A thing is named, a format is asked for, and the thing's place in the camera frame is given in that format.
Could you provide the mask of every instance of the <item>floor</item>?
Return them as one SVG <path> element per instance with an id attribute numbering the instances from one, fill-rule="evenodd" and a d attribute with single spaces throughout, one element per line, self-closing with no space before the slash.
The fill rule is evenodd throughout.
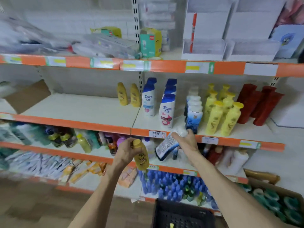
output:
<path id="1" fill-rule="evenodd" d="M 0 178 L 0 227 L 67 228 L 89 197 L 44 183 Z M 153 208 L 152 203 L 114 197 L 106 227 L 149 228 Z"/>

